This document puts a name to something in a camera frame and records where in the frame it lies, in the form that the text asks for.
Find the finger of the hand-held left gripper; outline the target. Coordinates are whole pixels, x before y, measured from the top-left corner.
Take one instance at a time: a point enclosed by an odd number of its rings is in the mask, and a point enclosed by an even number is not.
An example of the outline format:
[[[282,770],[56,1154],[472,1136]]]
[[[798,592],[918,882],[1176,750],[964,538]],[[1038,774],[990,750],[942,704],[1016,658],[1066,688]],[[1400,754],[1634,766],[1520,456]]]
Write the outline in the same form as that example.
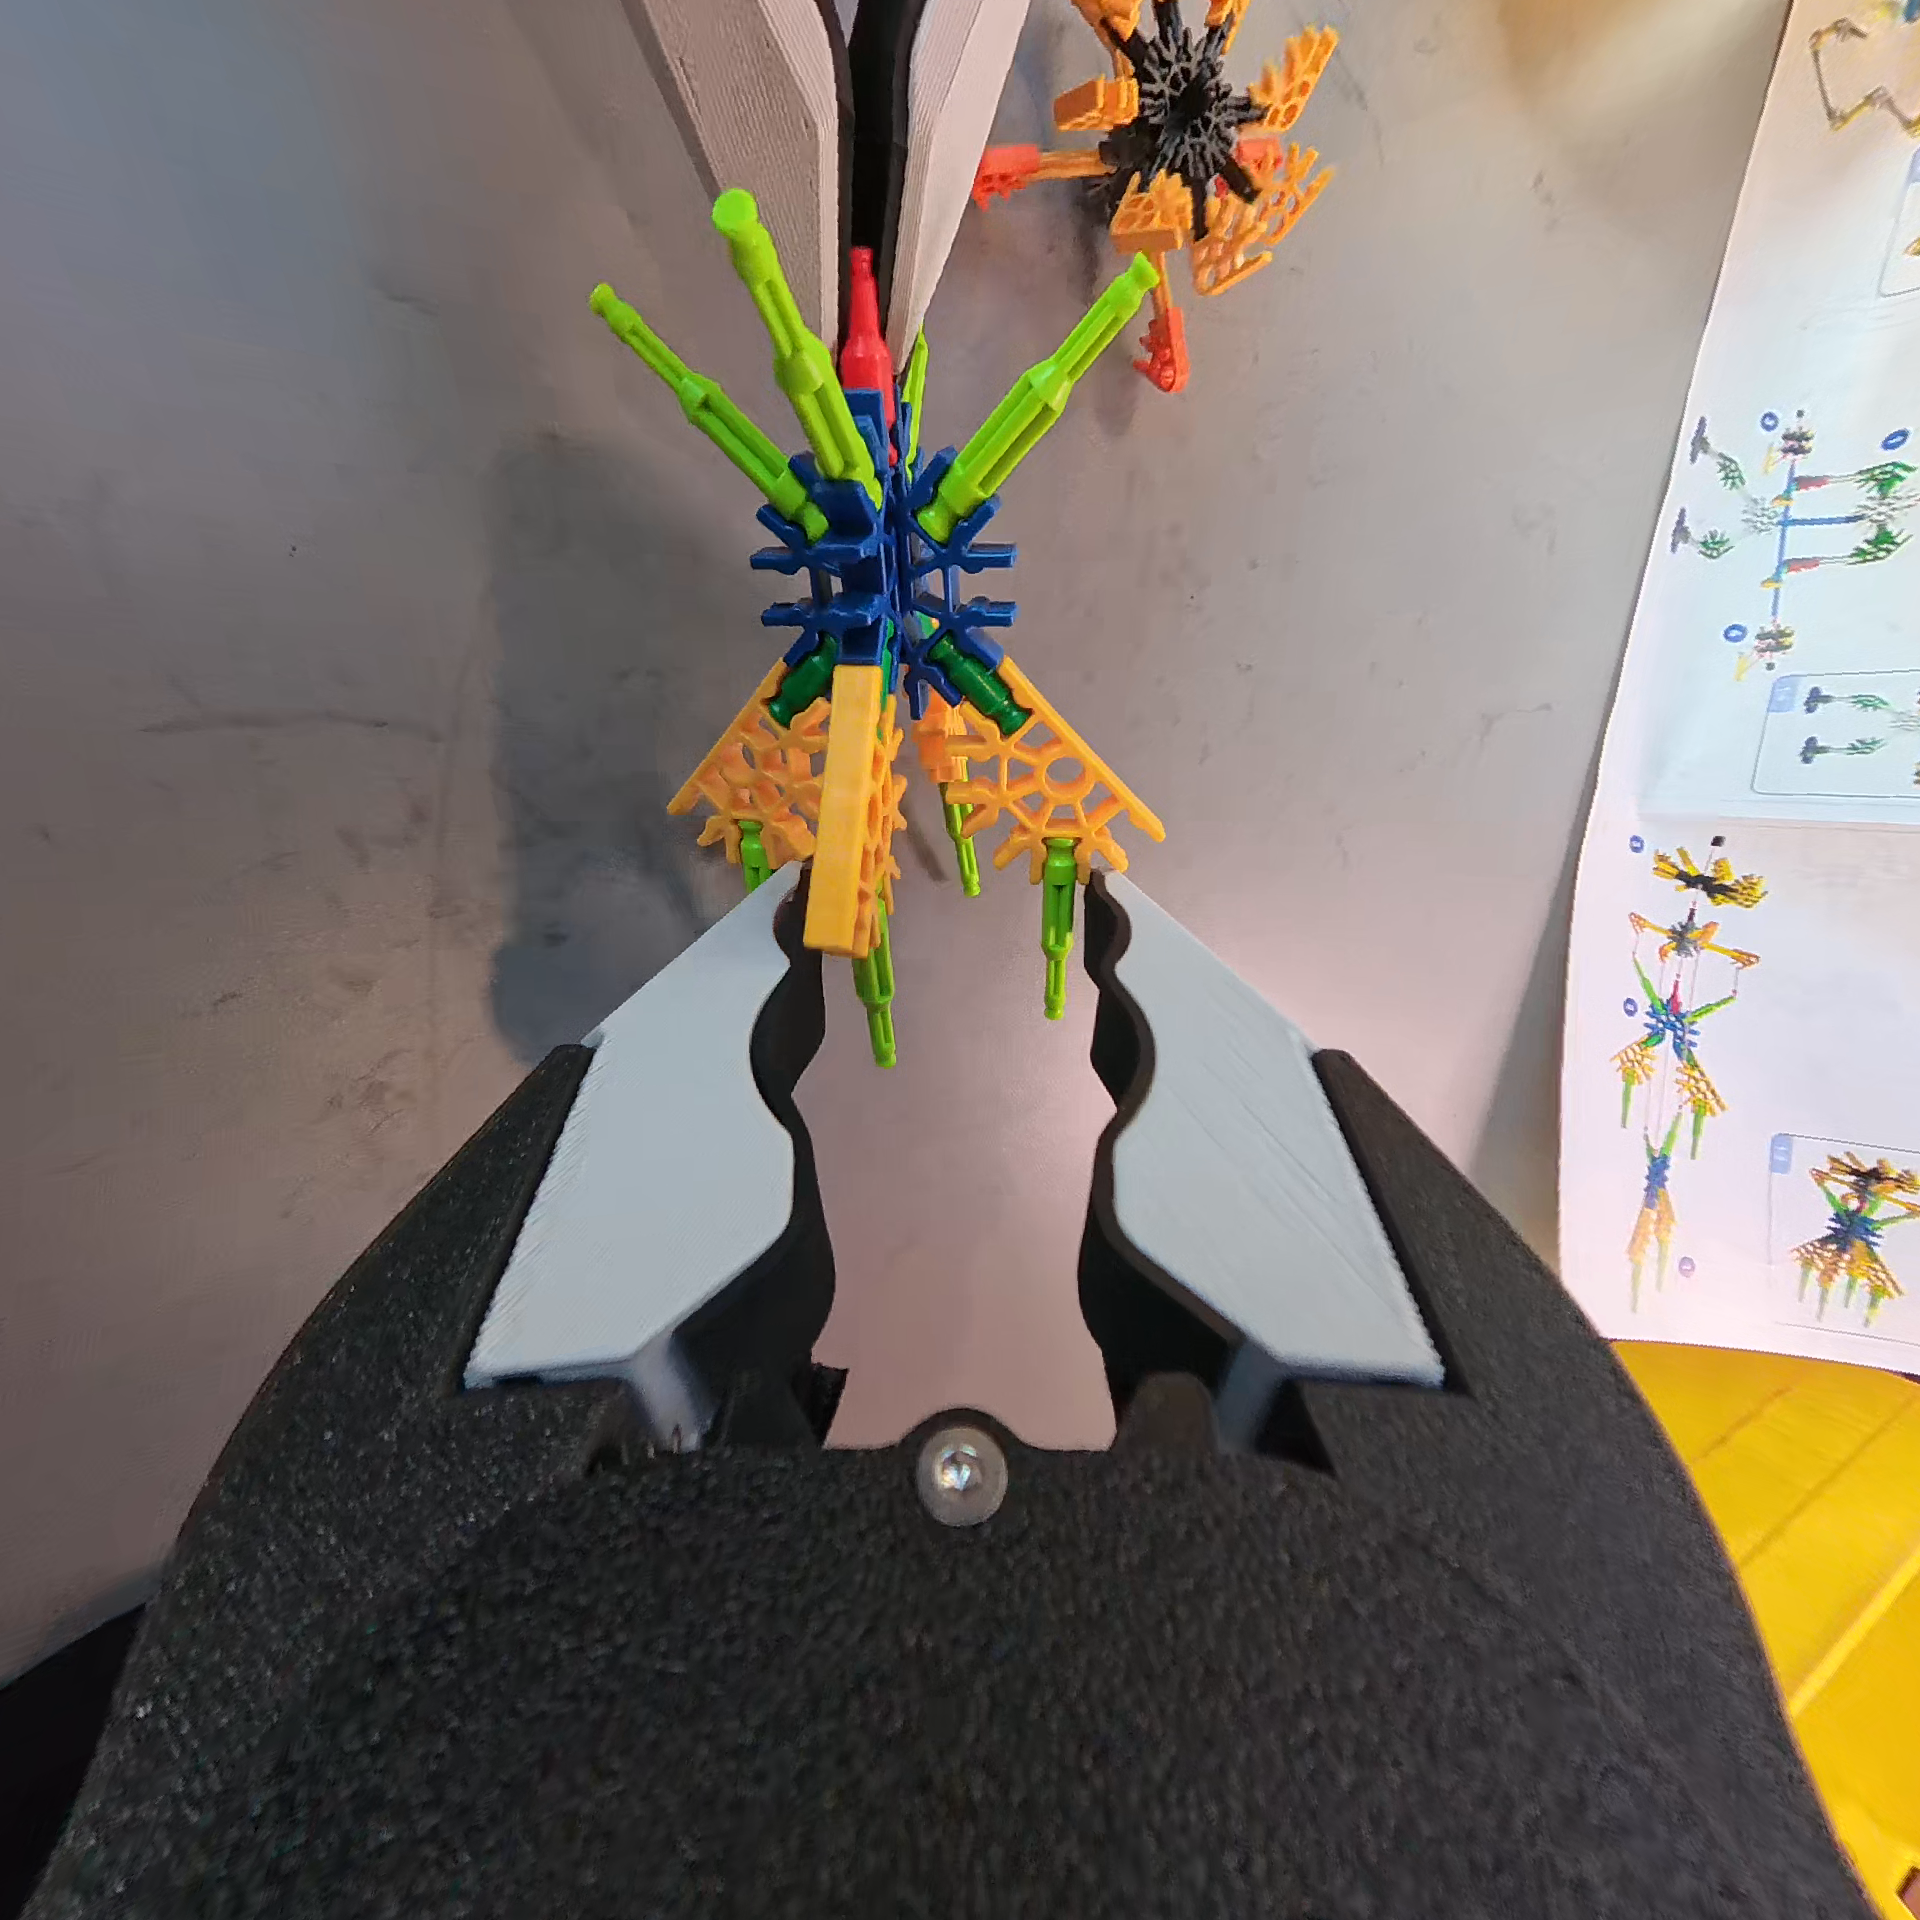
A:
[[[878,236],[876,4],[626,2],[702,192],[746,192],[804,324],[842,338]]]
[[[916,344],[994,130],[1028,2],[906,4],[896,60],[900,184],[886,242],[886,344]]]

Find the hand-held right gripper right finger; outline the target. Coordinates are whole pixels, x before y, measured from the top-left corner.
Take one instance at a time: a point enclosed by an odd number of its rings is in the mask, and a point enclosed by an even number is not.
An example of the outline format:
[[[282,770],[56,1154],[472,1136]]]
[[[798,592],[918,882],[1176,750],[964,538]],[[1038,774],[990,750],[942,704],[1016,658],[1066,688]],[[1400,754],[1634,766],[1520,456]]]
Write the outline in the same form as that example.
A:
[[[1234,1452],[1322,1460],[1312,1382],[1438,1388],[1444,1358],[1306,1034],[1124,876],[1086,890],[1090,1058],[1114,1100],[1078,1304],[1122,1426],[1196,1380]]]

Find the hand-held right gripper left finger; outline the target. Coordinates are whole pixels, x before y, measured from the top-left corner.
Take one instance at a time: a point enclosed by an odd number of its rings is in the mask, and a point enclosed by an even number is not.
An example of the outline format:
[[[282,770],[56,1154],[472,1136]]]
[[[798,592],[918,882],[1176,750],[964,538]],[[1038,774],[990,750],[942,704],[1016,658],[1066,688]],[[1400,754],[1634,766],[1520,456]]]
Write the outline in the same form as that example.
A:
[[[586,1038],[462,1386],[614,1380],[666,1450],[824,1442],[834,1254],[796,1088],[824,1038],[782,868]]]

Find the yellow black toy wheel assembly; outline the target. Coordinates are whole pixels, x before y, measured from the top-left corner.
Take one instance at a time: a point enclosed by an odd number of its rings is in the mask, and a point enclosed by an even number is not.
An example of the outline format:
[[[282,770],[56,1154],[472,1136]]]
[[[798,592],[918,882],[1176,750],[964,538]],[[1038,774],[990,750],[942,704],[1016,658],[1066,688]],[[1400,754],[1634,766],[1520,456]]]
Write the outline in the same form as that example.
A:
[[[972,204],[1042,182],[1080,186],[1116,250],[1156,270],[1134,370],[1164,394],[1188,384],[1188,334],[1170,260],[1188,258],[1192,290],[1218,298],[1258,276],[1332,180],[1316,148],[1290,138],[1340,42],[1330,24],[1286,38],[1282,56],[1236,88],[1228,62],[1246,2],[1212,2],[1190,28],[1176,2],[1076,2],[1110,70],[1056,96],[1056,132],[1088,148],[984,148]]]

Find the large blue green toy assembly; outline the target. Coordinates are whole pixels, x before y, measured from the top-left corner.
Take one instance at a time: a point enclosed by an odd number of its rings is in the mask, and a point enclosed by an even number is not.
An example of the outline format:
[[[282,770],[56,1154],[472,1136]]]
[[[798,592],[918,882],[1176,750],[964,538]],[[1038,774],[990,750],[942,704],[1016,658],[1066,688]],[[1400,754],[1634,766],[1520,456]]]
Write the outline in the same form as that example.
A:
[[[1014,624],[1018,606],[1008,598],[968,592],[966,584],[980,574],[1016,564],[1018,550],[988,536],[1000,508],[1000,490],[1044,434],[1058,424],[1082,376],[1144,304],[1148,282],[1150,270],[1144,262],[1116,276],[1068,330],[1064,344],[1020,374],[966,444],[924,450],[920,438],[926,472],[916,490],[914,518],[924,528],[926,540],[934,542],[934,550],[920,556],[924,568],[920,604],[934,614],[936,634],[942,638],[934,656],[936,678],[954,680],[958,688],[934,692],[930,700],[912,700],[920,714],[902,716],[904,740],[898,770],[906,782],[902,752],[912,750],[924,780],[934,788],[966,898],[976,898],[982,888],[980,834],[992,828],[1004,830],[1002,842],[992,852],[994,866],[1004,868],[1020,858],[1026,862],[1028,876],[1040,890],[1042,1002],[1050,1020],[1060,1018],[1066,1006],[1066,968],[1074,948],[1074,918],[1082,886],[1096,870],[1116,874],[1126,870],[1130,856],[1122,846],[1122,832],[1132,830],[1160,844],[1166,830],[1152,808],[1064,718],[1000,642],[1000,634]],[[704,376],[722,388],[718,380],[694,370],[670,348],[636,306],[620,298],[610,284],[590,290],[588,308],[608,334],[668,388],[682,414],[680,376]],[[686,414],[684,418],[732,466],[702,428]],[[752,480],[734,470],[756,492]],[[762,494],[756,494],[760,520]],[[770,540],[760,552],[774,544],[768,528],[764,524],[762,528]],[[782,604],[804,596],[804,580],[778,576],[796,586],[796,594]],[[730,860],[720,842],[704,840],[712,818],[708,804],[696,800],[682,808],[680,798],[792,644],[792,630],[772,630],[786,636],[778,662],[768,668],[668,804],[676,816],[702,812],[700,842],[706,848],[720,848],[736,870],[740,866]],[[894,890],[900,880],[898,834],[892,842],[898,866]]]

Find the small blue green toy assembly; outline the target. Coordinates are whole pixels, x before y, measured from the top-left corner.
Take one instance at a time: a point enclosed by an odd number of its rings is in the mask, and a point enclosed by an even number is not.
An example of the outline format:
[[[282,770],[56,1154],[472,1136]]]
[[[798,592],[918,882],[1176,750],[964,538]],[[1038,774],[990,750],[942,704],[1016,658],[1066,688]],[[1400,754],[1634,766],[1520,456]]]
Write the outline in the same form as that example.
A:
[[[772,544],[752,564],[806,590],[764,610],[766,626],[794,638],[680,806],[710,808],[702,838],[728,852],[752,890],[810,862],[804,944],[850,964],[874,1062],[894,1068],[902,716],[920,714],[914,700],[958,690],[938,678],[944,640],[920,590],[920,558],[936,550],[914,518],[928,472],[926,342],[900,374],[880,330],[872,252],[854,250],[850,322],[832,352],[804,322],[754,196],[722,192],[712,226],[766,326],[806,444],[784,454],[706,376],[680,376],[682,410],[762,496]]]

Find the grey desk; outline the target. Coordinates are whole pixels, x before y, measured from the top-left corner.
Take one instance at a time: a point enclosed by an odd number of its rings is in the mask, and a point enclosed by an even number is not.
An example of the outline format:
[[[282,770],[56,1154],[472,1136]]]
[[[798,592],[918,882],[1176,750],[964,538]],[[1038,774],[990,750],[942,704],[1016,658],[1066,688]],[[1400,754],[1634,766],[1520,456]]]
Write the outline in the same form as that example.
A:
[[[1330,20],[1336,176],[1020,468],[1132,876],[1548,1260],[1572,862],[1784,4]],[[4,1668],[140,1598],[324,1290],[740,898],[782,444],[618,4],[4,4]]]

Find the white instruction sheet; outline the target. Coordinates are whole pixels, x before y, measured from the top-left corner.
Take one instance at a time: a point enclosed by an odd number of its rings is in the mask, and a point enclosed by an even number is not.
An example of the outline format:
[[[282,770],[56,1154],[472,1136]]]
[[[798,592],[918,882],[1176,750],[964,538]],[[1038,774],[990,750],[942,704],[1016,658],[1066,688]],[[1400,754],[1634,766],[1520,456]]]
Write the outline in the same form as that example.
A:
[[[1792,4],[1578,862],[1558,1262],[1918,1368],[1916,4]]]

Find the yellow plastic bin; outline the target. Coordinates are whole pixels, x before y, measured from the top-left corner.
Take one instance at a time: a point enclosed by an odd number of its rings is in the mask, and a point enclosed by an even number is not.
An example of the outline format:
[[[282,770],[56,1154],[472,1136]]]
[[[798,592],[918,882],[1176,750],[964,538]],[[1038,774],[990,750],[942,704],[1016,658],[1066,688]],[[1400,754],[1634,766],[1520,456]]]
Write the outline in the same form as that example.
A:
[[[1660,1342],[1616,1354],[1722,1536],[1870,1904],[1916,1916],[1916,1382]]]

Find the dark cloth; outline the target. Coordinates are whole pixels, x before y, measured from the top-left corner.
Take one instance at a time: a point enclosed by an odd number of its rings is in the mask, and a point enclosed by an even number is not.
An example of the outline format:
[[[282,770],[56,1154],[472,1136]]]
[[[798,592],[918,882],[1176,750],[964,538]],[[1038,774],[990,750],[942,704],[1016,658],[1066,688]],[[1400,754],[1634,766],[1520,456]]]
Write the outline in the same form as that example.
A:
[[[2,1688],[2,1914],[18,1916],[58,1844],[102,1734],[142,1604]]]

